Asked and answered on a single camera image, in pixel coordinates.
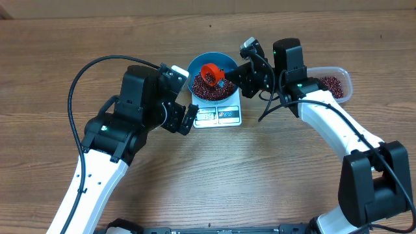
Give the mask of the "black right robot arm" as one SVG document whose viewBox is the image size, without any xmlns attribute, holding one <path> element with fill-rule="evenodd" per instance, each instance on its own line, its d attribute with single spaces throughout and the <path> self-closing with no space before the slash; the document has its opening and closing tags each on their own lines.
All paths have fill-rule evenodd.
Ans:
<svg viewBox="0 0 416 234">
<path fill-rule="evenodd" d="M 243 96 L 266 91 L 309 124 L 342 162 L 338 204 L 332 211 L 299 225 L 303 233 L 368 233 L 381 220 L 415 212 L 410 164 L 399 142 L 384 142 L 368 132 L 335 100 L 328 87 L 308 74 L 297 38 L 274 42 L 273 63 L 255 38 L 240 47 L 245 64 L 225 78 Z"/>
</svg>

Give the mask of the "red scoop blue handle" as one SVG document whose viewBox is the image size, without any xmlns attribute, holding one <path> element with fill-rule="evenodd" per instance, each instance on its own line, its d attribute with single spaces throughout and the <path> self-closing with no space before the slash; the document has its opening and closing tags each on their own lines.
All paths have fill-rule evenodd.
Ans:
<svg viewBox="0 0 416 234">
<path fill-rule="evenodd" d="M 200 69 L 200 75 L 201 78 L 203 79 L 203 81 L 205 82 L 205 74 L 206 73 L 211 73 L 215 76 L 216 78 L 216 84 L 215 85 L 209 85 L 209 86 L 216 86 L 219 84 L 220 81 L 225 81 L 225 71 L 226 70 L 230 70 L 233 68 L 236 68 L 237 65 L 236 64 L 225 64 L 223 66 L 217 66 L 215 63 L 207 63 L 204 64 L 201 69 Z"/>
</svg>

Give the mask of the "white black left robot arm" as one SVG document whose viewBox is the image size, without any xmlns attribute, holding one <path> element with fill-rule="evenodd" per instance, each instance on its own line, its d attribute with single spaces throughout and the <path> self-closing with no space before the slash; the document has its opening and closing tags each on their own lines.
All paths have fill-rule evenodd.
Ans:
<svg viewBox="0 0 416 234">
<path fill-rule="evenodd" d="M 198 111 L 176 103 L 188 71 L 178 67 L 131 65 L 120 94 L 112 96 L 89 120 L 70 187 L 48 233 L 93 233 L 117 184 L 150 131 L 162 127 L 187 135 Z"/>
</svg>

